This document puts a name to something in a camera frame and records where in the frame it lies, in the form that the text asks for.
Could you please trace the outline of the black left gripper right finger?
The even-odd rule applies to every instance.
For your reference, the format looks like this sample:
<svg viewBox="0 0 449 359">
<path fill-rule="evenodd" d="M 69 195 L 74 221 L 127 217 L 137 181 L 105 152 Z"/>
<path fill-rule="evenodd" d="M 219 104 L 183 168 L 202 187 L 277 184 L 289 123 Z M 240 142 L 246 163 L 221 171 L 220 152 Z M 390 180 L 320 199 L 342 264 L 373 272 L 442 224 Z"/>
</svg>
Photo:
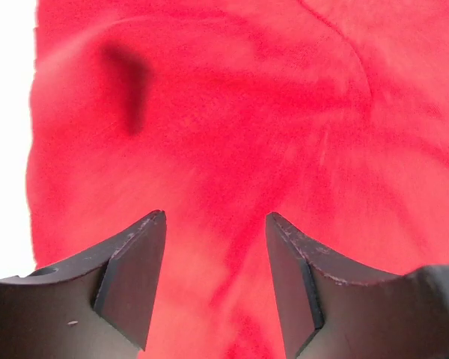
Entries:
<svg viewBox="0 0 449 359">
<path fill-rule="evenodd" d="M 363 265 L 276 212 L 266 241 L 288 358 L 449 358 L 449 265 Z"/>
</svg>

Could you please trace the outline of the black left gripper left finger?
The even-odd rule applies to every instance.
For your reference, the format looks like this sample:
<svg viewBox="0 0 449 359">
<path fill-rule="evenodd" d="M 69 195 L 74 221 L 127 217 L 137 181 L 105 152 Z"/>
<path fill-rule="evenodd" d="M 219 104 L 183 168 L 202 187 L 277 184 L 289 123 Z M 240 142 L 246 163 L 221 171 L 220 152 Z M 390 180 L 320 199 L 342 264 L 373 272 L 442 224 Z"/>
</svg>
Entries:
<svg viewBox="0 0 449 359">
<path fill-rule="evenodd" d="M 147 345 L 165 249 L 156 210 L 26 277 L 0 280 L 0 358 L 136 358 Z"/>
</svg>

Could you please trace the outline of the dark red t shirt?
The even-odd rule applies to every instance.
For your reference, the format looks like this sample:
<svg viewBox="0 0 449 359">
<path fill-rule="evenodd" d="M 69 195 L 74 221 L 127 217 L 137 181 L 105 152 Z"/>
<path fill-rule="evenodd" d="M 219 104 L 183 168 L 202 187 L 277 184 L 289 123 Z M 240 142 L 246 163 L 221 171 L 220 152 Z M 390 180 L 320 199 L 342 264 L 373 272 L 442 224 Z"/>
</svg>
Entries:
<svg viewBox="0 0 449 359">
<path fill-rule="evenodd" d="M 449 263 L 449 1 L 40 1 L 27 190 L 46 266 L 152 210 L 143 358 L 282 358 L 279 212 L 386 271 Z"/>
</svg>

